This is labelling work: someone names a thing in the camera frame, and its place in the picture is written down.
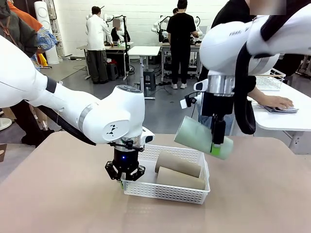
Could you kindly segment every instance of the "paper roll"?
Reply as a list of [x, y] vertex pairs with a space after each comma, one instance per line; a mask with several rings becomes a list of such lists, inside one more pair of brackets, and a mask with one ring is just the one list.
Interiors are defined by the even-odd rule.
[[160, 167], [165, 167], [196, 178], [199, 178], [201, 172], [201, 167], [199, 165], [181, 159], [167, 151], [161, 151], [155, 165], [156, 173], [159, 172]]
[[205, 181], [203, 179], [173, 171], [165, 167], [160, 167], [156, 183], [183, 188], [205, 189]]

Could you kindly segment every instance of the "white basket on table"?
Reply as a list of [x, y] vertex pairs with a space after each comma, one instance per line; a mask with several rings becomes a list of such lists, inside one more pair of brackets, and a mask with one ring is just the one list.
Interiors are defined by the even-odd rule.
[[[206, 184], [205, 190], [156, 184], [157, 174], [155, 173], [155, 166], [157, 158], [162, 150], [201, 166], [202, 169], [199, 178], [204, 179]], [[203, 204], [206, 196], [210, 192], [208, 181], [209, 171], [204, 153], [202, 152], [175, 147], [145, 145], [145, 151], [138, 154], [138, 161], [140, 165], [146, 167], [145, 174], [135, 182], [121, 178], [125, 194]]]
[[285, 76], [284, 73], [273, 68], [270, 74], [256, 76], [256, 87], [260, 91], [279, 91]]

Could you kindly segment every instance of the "white sneakers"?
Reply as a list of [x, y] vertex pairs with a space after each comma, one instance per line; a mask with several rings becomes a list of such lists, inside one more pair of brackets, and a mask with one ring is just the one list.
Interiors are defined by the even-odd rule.
[[186, 89], [187, 88], [187, 84], [181, 84], [180, 89]]
[[[180, 89], [186, 89], [187, 88], [187, 84], [181, 84]], [[176, 90], [178, 89], [177, 84], [172, 84], [172, 89]]]

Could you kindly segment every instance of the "man in white coat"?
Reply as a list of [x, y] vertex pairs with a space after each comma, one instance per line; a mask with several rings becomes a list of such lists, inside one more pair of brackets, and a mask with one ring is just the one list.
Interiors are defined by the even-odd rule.
[[112, 44], [112, 37], [108, 25], [101, 18], [101, 9], [98, 6], [93, 6], [92, 14], [92, 17], [86, 22], [87, 64], [93, 83], [104, 84], [108, 82], [106, 70], [107, 55], [105, 52], [104, 39], [106, 35], [108, 42]]

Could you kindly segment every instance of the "gray pants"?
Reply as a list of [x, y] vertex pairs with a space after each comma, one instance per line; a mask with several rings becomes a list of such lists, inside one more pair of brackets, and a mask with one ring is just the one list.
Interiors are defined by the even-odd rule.
[[87, 65], [89, 74], [93, 82], [105, 82], [108, 80], [108, 74], [106, 70], [107, 55], [106, 51], [87, 51]]

